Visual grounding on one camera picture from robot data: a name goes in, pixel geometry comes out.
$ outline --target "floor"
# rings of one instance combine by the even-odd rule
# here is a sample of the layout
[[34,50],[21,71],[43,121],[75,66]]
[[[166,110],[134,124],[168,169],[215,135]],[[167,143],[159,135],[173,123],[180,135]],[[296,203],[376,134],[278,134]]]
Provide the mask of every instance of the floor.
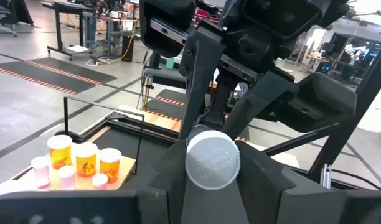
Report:
[[[53,12],[41,7],[38,0],[26,0],[26,3],[36,27],[18,26],[18,38],[10,34],[0,34],[0,63],[48,57],[46,46],[56,47]],[[77,31],[63,28],[62,32],[62,38],[67,44],[78,43]],[[104,105],[136,106],[141,86],[141,62],[146,51],[142,43],[137,42],[133,63],[117,62],[87,67],[113,75],[117,79],[107,85],[99,85],[81,92],[77,96]],[[68,61],[66,56],[53,52],[51,57]],[[87,55],[76,56],[71,63],[86,67],[87,60]],[[290,64],[285,67],[293,71],[292,75],[296,77],[296,81],[306,76],[303,67]],[[167,87],[155,85],[150,95],[155,96],[165,88]],[[27,167],[33,157],[47,153],[46,140],[62,129],[64,96],[60,91],[0,73],[0,183]],[[71,101],[69,113],[73,114],[69,122],[70,129],[80,132],[106,115],[108,110],[86,107],[84,103]],[[281,123],[259,119],[250,123],[250,141],[264,147],[274,146],[300,135],[302,134]],[[288,153],[297,157],[301,168],[308,169],[324,142],[325,139],[320,139]],[[381,134],[356,129],[333,168],[360,175],[381,185]],[[333,176],[371,188],[370,185],[348,176]]]

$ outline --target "black floor mat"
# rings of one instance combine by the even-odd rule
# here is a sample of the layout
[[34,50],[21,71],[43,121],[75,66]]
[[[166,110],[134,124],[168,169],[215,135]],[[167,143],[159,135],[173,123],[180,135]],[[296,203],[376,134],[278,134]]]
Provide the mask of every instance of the black floor mat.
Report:
[[26,78],[26,80],[29,80],[30,82],[34,82],[34,80],[37,80],[37,82],[40,81],[38,83],[49,83],[50,86],[46,86],[49,88],[55,86],[53,89],[56,90],[64,88],[67,90],[72,90],[75,93],[80,93],[84,90],[94,87],[94,85],[92,85],[91,83],[83,82],[75,78],[44,70],[42,68],[29,65],[25,62],[1,63],[0,72],[6,73],[8,75],[11,75],[13,73],[20,74],[22,76],[29,77]]
[[156,99],[166,101],[166,102],[171,101],[171,103],[174,103],[174,104],[179,102],[181,105],[181,103],[183,104],[186,103],[187,98],[186,98],[186,94],[184,93],[178,93],[172,90],[163,90],[162,92],[157,94]]
[[101,83],[110,82],[110,81],[116,79],[116,77],[114,77],[114,76],[107,75],[107,74],[100,73],[100,72],[96,72],[96,71],[93,71],[93,70],[90,70],[87,68],[83,68],[80,66],[76,66],[72,63],[64,62],[64,61],[57,60],[57,59],[54,59],[51,57],[31,60],[28,62],[37,62],[37,63],[40,63],[42,65],[47,65],[47,66],[52,67],[52,68],[56,68],[59,70],[63,70],[66,72],[73,73],[75,75],[80,75],[81,77],[96,80],[96,81],[99,81]]
[[[136,159],[138,139],[135,135],[111,128],[93,143],[99,149],[112,147],[119,150],[123,156]],[[142,139],[138,156],[138,171],[143,167],[153,165],[166,151],[167,147]]]
[[[148,110],[179,120],[183,120],[185,113],[184,106],[177,106],[160,100],[150,100],[148,102]],[[250,139],[248,127],[242,131],[240,137],[245,138],[246,140]]]

